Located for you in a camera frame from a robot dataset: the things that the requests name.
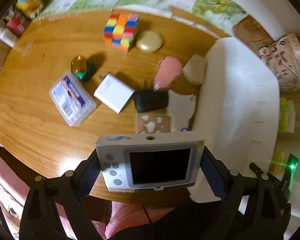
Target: rubik's cube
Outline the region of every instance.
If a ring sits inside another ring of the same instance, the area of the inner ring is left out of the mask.
[[[138,14],[112,13],[103,30],[105,44],[128,51],[137,33],[138,19]]]

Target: screw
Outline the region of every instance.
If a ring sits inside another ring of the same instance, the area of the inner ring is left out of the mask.
[[[42,180],[42,176],[36,176],[34,180],[35,181],[40,181],[40,180]]]
[[[239,172],[238,172],[237,170],[231,170],[231,171],[230,171],[230,174],[231,174],[232,176],[238,176],[238,175],[239,175]]]
[[[73,171],[66,171],[65,176],[71,177],[73,175]]]
[[[262,174],[261,178],[264,179],[264,180],[268,180],[269,179],[268,175],[266,175],[266,174]]]

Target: console button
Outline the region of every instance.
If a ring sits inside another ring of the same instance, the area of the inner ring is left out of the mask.
[[[110,153],[108,153],[108,154],[106,155],[106,159],[112,161],[112,160],[113,160],[113,155],[110,154]]]
[[[117,185],[117,186],[120,186],[120,185],[122,184],[122,181],[119,180],[119,179],[115,179],[115,180],[113,181],[113,184],[115,184],[115,185]]]
[[[119,164],[118,163],[111,163],[113,169],[118,169]]]
[[[103,165],[105,166],[106,169],[111,168],[111,164],[110,163],[103,163]]]
[[[110,174],[111,176],[117,175],[117,173],[116,173],[115,171],[109,171],[109,174]]]

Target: barcode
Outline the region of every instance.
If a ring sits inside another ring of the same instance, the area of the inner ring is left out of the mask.
[[[64,102],[61,107],[62,107],[62,109],[65,112],[67,117],[69,117],[72,114],[71,107],[67,104],[67,102]]]

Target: wooden table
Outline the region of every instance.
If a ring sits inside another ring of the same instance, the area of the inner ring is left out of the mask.
[[[97,99],[97,109],[78,127],[69,127],[49,96],[49,89],[70,70],[74,56],[88,57],[98,68],[84,87],[93,95],[99,75],[115,74],[138,89],[151,80],[157,63],[172,55],[185,64],[194,54],[205,55],[215,38],[172,19],[141,14],[140,30],[152,29],[164,38],[156,53],[132,48],[128,53],[104,45],[102,31],[110,12],[65,15],[31,23],[11,50],[0,73],[0,143],[21,162],[47,178],[73,170],[89,157],[101,134],[134,133],[131,101],[116,114]],[[197,94],[198,86],[184,77],[172,86],[181,94]],[[175,206],[189,201],[186,189],[145,193],[111,193],[102,175],[91,195],[120,202]]]

